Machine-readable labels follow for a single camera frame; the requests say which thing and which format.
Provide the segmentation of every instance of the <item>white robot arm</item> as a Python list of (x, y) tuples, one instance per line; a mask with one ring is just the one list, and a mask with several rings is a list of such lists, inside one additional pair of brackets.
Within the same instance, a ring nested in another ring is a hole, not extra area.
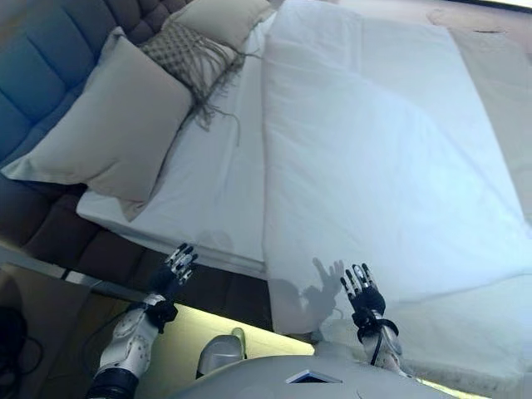
[(175, 320), (175, 295), (192, 275), (197, 255), (182, 244), (151, 281), (153, 293), (133, 303), (116, 325), (111, 343), (101, 354), (100, 367), (87, 399), (132, 399), (140, 377), (148, 370), (151, 346), (166, 323)]
[[(152, 343), (163, 333), (165, 323), (175, 319), (172, 299), (190, 277), (195, 257), (191, 247), (182, 245), (155, 276), (154, 293), (128, 309), (101, 356), (87, 399), (133, 399), (139, 378), (150, 365)], [(218, 336), (204, 349), (199, 362), (204, 366), (201, 374), (207, 374), (171, 399), (448, 397), (408, 378), (401, 365), (399, 332), (393, 322), (383, 318), (386, 304), (369, 268), (353, 265), (352, 270), (346, 271), (349, 285), (345, 278), (341, 282), (370, 364), (323, 353), (244, 360), (243, 340)]]

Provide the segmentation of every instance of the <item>mattress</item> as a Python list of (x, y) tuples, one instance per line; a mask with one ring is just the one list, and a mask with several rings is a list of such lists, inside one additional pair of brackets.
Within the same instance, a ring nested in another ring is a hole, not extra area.
[(530, 367), (532, 235), (450, 33), (293, 0), (263, 74), (276, 331), (363, 356), (338, 279), (367, 262), (416, 374), (507, 392)]
[[(250, 33), (244, 50), (260, 56), (274, 15)], [(186, 241), (201, 263), (264, 277), (264, 154), (261, 60), (247, 57), (242, 71), (219, 88), (210, 103), (209, 131), (195, 121), (177, 135), (155, 194), (128, 222), (116, 199), (88, 190), (77, 213), (122, 237), (169, 253)]]

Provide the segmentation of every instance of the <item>mechanical hand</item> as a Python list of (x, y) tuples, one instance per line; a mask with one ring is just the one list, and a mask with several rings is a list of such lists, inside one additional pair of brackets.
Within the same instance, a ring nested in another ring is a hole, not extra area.
[(100, 368), (86, 399), (134, 397), (139, 378), (150, 365), (154, 340), (177, 316), (174, 301), (193, 273), (193, 262), (198, 257), (193, 251), (188, 244), (182, 244), (152, 276), (152, 292), (143, 302), (128, 307), (101, 354)]
[(358, 341), (364, 346), (370, 364), (386, 368), (405, 377), (401, 369), (402, 349), (395, 323), (383, 318), (386, 310), (384, 297), (366, 264), (354, 264), (346, 270), (347, 279), (340, 278), (354, 313), (352, 320), (358, 327)]

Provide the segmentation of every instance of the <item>decorative pillow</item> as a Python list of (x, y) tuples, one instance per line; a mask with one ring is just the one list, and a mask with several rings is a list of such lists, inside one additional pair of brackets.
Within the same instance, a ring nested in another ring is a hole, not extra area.
[(15, 180), (85, 183), (143, 203), (190, 109), (190, 92), (124, 37), (93, 74), (46, 137), (2, 172)]
[(215, 42), (239, 50), (253, 27), (272, 13), (267, 0), (194, 0), (172, 14), (163, 29), (177, 21)]
[(218, 80), (224, 83), (229, 72), (237, 71), (244, 64), (243, 55), (178, 22), (167, 25), (148, 42), (141, 44), (140, 49), (189, 88), (198, 108), (199, 122), (203, 122), (204, 127), (210, 124), (212, 118), (207, 100), (213, 85)]

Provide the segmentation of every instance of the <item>beige pillow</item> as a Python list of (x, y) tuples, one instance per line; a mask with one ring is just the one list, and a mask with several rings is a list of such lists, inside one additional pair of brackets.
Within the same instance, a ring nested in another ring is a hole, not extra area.
[(266, 0), (194, 0), (172, 14), (167, 22), (177, 21), (215, 42), (239, 50), (253, 27), (272, 13)]
[(95, 73), (45, 138), (2, 172), (15, 180), (85, 183), (141, 204), (150, 198), (191, 94), (124, 37)]

